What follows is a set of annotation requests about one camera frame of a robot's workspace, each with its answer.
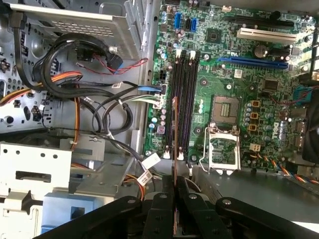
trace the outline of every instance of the chip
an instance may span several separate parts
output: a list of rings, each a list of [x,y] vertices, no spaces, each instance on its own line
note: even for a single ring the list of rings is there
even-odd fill
[[[221,30],[208,28],[206,33],[206,42],[219,44],[221,41],[221,33]]]
[[[212,122],[230,123],[237,122],[239,100],[237,98],[215,96],[212,105]]]
[[[291,50],[291,54],[292,54],[293,56],[299,56],[300,53],[301,53],[301,49],[298,48],[298,47],[293,47],[292,50]]]
[[[251,104],[253,107],[260,107],[260,101],[252,101]]]
[[[278,81],[265,80],[264,91],[277,91],[277,88],[278,88]]]
[[[250,124],[250,125],[248,126],[248,130],[249,130],[249,131],[256,131],[256,130],[257,130],[257,125],[255,125],[255,124]]]
[[[258,119],[258,114],[257,113],[251,113],[250,114],[250,118],[253,119],[253,120],[256,120],[256,119]]]

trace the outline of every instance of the gray metal panel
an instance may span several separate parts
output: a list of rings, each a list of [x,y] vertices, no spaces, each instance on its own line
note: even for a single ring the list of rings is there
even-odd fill
[[[233,197],[290,221],[319,223],[319,196],[283,176],[266,173],[253,175],[249,171],[231,176],[213,172],[202,174],[199,181],[209,181],[223,197]]]

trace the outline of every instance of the blue sata port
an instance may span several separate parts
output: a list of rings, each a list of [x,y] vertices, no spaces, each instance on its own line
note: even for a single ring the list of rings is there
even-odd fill
[[[180,29],[180,25],[181,25],[181,13],[177,12],[175,14],[174,28]]]
[[[196,32],[196,28],[197,28],[197,19],[193,18],[190,22],[190,31],[191,32]]]
[[[259,59],[236,57],[236,56],[229,57],[229,58],[221,57],[217,61],[224,61],[224,62],[229,62],[231,64],[238,64],[238,65],[268,67],[268,68],[281,69],[281,70],[287,69],[289,65],[287,62],[259,60]]]

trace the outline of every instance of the pci slot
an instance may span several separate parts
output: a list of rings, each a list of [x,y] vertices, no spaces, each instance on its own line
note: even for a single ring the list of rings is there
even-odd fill
[[[294,34],[263,31],[243,27],[238,30],[237,37],[256,41],[269,41],[283,44],[294,44],[297,41],[297,35]]]
[[[181,99],[182,81],[184,78],[184,68],[185,68],[185,56],[180,53],[177,55],[175,65],[173,70],[173,77],[170,83],[170,98],[169,103],[167,103],[167,118],[166,118],[166,140],[165,144],[171,147],[172,144],[172,117],[171,117],[171,103],[174,97]]]
[[[268,67],[274,69],[285,70],[288,68],[289,64],[287,62],[280,61],[268,61],[244,57],[229,57],[229,58],[219,58],[218,61],[229,62],[238,65],[256,66],[256,67]]]
[[[187,70],[186,80],[184,81],[185,90],[183,91],[182,101],[180,102],[178,142],[184,153],[188,151],[198,64],[198,58],[195,60],[190,59],[187,63],[189,68]]]

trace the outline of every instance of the white connector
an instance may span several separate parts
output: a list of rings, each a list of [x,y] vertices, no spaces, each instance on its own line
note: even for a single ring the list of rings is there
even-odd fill
[[[297,41],[297,35],[273,31],[263,31],[250,28],[240,28],[237,32],[238,38],[269,41],[283,44],[294,44]]]
[[[254,143],[251,143],[249,146],[249,149],[254,151],[254,152],[259,152],[260,148],[261,148],[261,146],[259,144],[254,144]]]

